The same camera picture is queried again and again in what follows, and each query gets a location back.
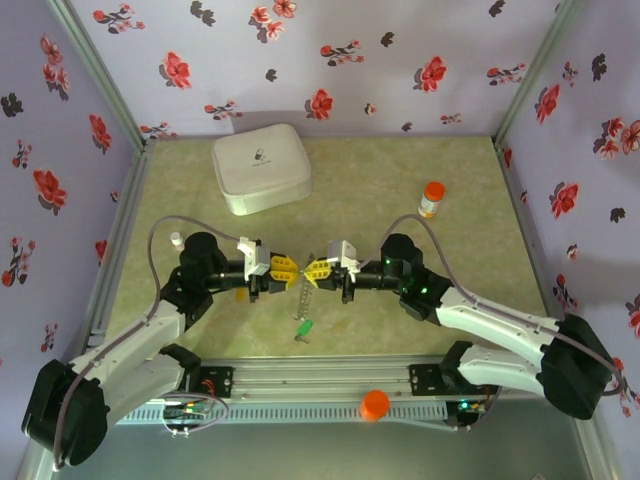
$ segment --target green object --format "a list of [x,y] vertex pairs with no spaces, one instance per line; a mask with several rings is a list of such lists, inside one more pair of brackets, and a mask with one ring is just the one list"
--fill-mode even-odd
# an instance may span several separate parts
[[304,337],[311,331],[311,327],[313,327],[313,320],[306,319],[300,326],[298,327],[298,335]]

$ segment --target green table surface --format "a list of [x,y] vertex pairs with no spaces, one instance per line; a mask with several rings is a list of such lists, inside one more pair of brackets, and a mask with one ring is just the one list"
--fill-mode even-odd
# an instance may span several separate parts
[[[543,315],[544,308],[502,172],[488,137],[303,139],[313,176],[304,200],[238,217],[229,211],[216,181],[212,140],[157,142],[136,215],[119,282],[108,336],[140,317],[154,297],[146,241],[160,217],[195,217],[236,237],[260,238],[272,252],[299,266],[310,253],[325,256],[330,240],[346,239],[369,256],[398,216],[414,213],[424,185],[447,188],[437,215],[429,220],[459,281],[469,290],[510,307]],[[161,282],[178,265],[169,241],[198,227],[182,221],[161,225],[153,258]],[[444,274],[427,234],[414,221],[398,229],[424,252],[425,265]],[[219,240],[229,259],[241,259],[230,242]],[[314,290],[308,317],[314,325],[296,342],[294,320],[301,278],[288,291],[262,294],[255,304],[233,292],[215,303],[178,343],[202,358],[443,354],[464,332],[418,322],[391,292],[357,291],[342,305],[340,292]]]

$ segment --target white box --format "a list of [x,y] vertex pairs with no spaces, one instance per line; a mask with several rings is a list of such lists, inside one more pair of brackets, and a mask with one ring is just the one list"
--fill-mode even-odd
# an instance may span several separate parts
[[213,142],[218,185],[234,215],[248,215],[311,193],[311,165],[298,133],[279,124]]

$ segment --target purple wall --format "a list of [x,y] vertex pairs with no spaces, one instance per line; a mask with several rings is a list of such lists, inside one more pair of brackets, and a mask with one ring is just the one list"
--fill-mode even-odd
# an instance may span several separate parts
[[[640,388],[640,10],[636,0],[585,3],[507,135],[507,171],[558,310],[587,319]],[[637,478],[640,399],[600,405]]]
[[0,477],[8,479],[27,444],[20,423],[35,376],[69,357],[85,319],[98,242],[117,208],[111,194],[133,147],[45,2],[5,2],[0,44]]

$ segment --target small white cap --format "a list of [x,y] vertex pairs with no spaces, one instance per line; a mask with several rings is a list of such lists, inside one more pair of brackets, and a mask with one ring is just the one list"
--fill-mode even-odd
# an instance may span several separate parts
[[180,232],[173,232],[171,235],[169,235],[169,239],[171,240],[171,243],[173,243],[174,246],[179,247],[180,245],[182,245],[182,235],[180,235]]

